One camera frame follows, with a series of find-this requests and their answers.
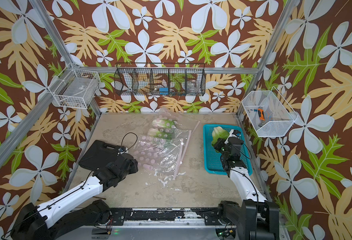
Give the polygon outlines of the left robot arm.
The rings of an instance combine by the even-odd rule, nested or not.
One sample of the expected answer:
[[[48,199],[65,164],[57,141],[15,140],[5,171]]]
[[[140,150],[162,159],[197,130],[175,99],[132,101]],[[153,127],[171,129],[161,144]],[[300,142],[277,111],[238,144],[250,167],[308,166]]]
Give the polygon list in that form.
[[[127,175],[137,173],[137,160],[128,154],[109,158],[83,157],[79,165],[90,171],[84,182],[38,206],[24,206],[13,228],[1,238],[55,240],[84,225],[109,221],[111,208],[102,200],[94,201],[84,210],[77,211],[75,208],[107,189],[116,187]]]

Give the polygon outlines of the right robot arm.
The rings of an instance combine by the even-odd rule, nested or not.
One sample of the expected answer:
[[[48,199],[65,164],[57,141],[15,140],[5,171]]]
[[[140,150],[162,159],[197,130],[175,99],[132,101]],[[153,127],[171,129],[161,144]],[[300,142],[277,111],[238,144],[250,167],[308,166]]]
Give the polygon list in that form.
[[[219,138],[214,149],[221,154],[221,163],[227,176],[235,184],[242,203],[221,201],[219,216],[235,226],[236,240],[278,240],[279,206],[268,201],[252,181],[247,164],[241,159],[244,141],[234,135]]]

